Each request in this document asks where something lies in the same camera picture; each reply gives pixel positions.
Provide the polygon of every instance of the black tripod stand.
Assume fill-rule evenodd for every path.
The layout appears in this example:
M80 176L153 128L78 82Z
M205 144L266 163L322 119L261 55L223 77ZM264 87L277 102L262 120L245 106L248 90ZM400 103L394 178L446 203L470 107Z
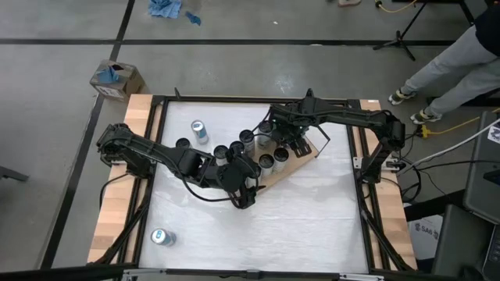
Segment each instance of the black tripod stand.
M419 16L419 14L422 12L425 5L427 5L427 1L425 1L422 4L419 11L416 12L416 15L412 18L412 21L409 22L409 25L405 28L405 31L403 31L403 33L401 33L401 31L399 31L399 30L396 31L396 39L395 40L387 42L387 43L382 44L382 45L375 46L375 47L373 47L373 50L376 51L376 50L380 50L382 48L389 47L389 46L400 47L400 48L403 48L403 50L405 50L406 54L408 55L408 57L410 57L411 60L415 61L415 56L413 56L412 52L406 46L405 41L403 40L403 37L406 35L406 32L408 32L409 28L412 27L413 23L415 22L416 18Z

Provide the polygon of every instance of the gray floor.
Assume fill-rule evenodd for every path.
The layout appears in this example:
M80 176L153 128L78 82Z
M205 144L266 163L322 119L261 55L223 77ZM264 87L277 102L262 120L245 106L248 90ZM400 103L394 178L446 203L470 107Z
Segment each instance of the gray floor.
M375 10L373 2L340 9L323 0L183 1L177 20L151 18L147 1L136 0L126 39L349 39L389 40L416 12ZM397 9L402 5L384 4ZM470 3L478 14L483 7ZM107 38L120 27L126 0L92 2L0 2L0 38ZM183 16L202 18L200 27ZM409 39L453 40L467 28L456 5L428 5ZM111 45L0 45L0 165L30 175L26 183L0 180L0 271L33 269L63 193L73 157L96 92L88 84ZM459 75L429 86L411 103L391 107L386 97L406 77L425 65L442 47L412 48L416 62L389 48L323 46L127 45L118 60L136 65L151 90L172 94L301 97L308 87L324 98L378 99L399 118L425 106L425 96L444 93ZM105 101L94 139L108 123L123 119L126 105ZM442 122L442 130L480 114L484 108L461 108ZM470 125L427 140L415 139L408 158L417 160L475 132ZM468 159L471 144L435 162ZM430 171L447 192L464 186L467 165ZM83 265L98 216L98 193L109 169L92 146L61 240L55 266ZM402 186L416 181L400 177ZM424 179L418 200L440 193Z

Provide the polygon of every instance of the gray pants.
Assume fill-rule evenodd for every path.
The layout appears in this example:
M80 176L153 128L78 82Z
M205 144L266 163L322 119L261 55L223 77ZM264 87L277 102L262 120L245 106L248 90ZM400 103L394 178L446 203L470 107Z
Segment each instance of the gray pants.
M433 100L425 109L426 114L440 116L480 94L500 88L500 59L479 43L476 27L471 27L453 45L408 79L401 92L417 92L461 66L476 68L446 94Z

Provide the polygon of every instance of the sneaker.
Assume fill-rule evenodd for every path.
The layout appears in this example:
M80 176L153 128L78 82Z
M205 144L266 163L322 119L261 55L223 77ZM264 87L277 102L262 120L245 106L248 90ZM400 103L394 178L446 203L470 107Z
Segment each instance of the sneaker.
M420 125L425 122L436 122L441 120L441 116L429 116L423 113L423 109L420 112L413 114L410 119L413 121L413 124Z
M398 89L394 94L391 94L389 96L388 100L392 105L399 105L404 100L415 97L415 94L416 92L412 92L411 94L403 94L401 90Z

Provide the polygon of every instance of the white cable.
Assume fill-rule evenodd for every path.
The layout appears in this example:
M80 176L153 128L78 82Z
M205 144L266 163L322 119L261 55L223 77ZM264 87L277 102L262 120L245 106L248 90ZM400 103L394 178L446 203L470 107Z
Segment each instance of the white cable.
M414 167L414 166L419 165L420 163L422 163L422 162L426 161L427 159L431 159L431 158L434 158L434 157L441 156L441 155L443 155L444 153L446 153L446 152L448 152L448 151L451 151L451 150L453 150L453 149L455 149L455 148L457 148L457 147L459 147L459 146L462 146L462 145L464 145L464 144L468 143L469 141L473 140L474 138L476 138L477 136L479 136L480 134L482 134L484 131L486 131L486 130L490 129L490 127L491 127L491 126L495 125L495 124L496 124L496 123L498 123L498 122L500 122L500 119L495 120L493 123L491 123L490 125L486 126L485 128L483 128L483 129L482 129L482 130L480 130L479 132L475 133L474 135L472 135L472 136L471 136L471 137L469 137L468 139L466 139L466 140L464 140L464 141L462 141L462 142L460 142L460 143L458 143L458 144L455 144L454 146L452 146L452 147L450 147L450 148L446 148L446 149L445 149L445 150L443 150L443 151L439 151L438 153L434 153L434 154L432 154L432 155L430 155L430 156L427 156L426 158L422 158L422 159L420 159L419 161L414 162L411 166L406 167L406 169L403 169L403 170L399 171L399 173L398 173L398 174L403 173L403 172L406 172L407 170L411 169L411 168L412 168L412 167Z

